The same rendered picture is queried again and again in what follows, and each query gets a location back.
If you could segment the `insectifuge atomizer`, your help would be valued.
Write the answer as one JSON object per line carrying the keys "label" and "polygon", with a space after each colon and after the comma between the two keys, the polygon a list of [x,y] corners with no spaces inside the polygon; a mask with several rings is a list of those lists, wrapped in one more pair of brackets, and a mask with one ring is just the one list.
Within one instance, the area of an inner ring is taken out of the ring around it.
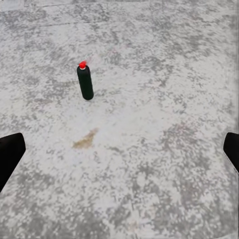
{"label": "insectifuge atomizer", "polygon": [[94,97],[90,68],[85,62],[78,63],[77,75],[80,83],[82,97],[85,100],[91,100]]}

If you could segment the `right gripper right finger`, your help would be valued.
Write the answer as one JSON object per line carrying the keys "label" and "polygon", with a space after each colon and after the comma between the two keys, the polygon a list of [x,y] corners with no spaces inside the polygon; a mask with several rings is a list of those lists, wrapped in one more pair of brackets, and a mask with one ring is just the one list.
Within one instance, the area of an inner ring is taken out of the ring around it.
{"label": "right gripper right finger", "polygon": [[223,150],[239,173],[239,134],[228,132]]}

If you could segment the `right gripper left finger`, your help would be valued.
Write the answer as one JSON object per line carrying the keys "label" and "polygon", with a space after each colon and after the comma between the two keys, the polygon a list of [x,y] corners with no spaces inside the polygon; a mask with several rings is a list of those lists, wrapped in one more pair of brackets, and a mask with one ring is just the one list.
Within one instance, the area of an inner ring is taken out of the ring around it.
{"label": "right gripper left finger", "polygon": [[0,192],[25,152],[26,146],[21,132],[0,138]]}

